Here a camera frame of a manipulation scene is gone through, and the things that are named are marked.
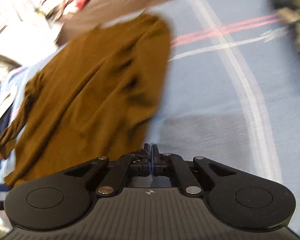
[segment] brown shirt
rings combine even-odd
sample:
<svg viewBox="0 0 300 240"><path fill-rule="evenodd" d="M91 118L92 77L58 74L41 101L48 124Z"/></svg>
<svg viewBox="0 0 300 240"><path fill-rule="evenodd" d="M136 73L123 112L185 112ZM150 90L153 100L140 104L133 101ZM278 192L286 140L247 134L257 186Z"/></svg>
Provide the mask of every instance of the brown shirt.
<svg viewBox="0 0 300 240"><path fill-rule="evenodd" d="M71 41L27 83L18 116L0 136L0 157L16 149L5 183L138 150L160 102L169 47L166 24L146 14Z"/></svg>

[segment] metal screw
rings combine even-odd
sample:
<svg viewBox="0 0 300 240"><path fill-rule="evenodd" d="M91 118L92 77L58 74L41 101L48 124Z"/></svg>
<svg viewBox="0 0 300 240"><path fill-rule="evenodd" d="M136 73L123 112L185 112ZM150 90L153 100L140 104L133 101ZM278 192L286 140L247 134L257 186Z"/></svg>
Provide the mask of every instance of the metal screw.
<svg viewBox="0 0 300 240"><path fill-rule="evenodd" d="M186 188L186 192L189 194L198 194L201 192L201 189L197 186L189 186Z"/></svg>
<svg viewBox="0 0 300 240"><path fill-rule="evenodd" d="M104 195L108 195L113 192L113 188L109 186L103 186L98 188L98 192Z"/></svg>

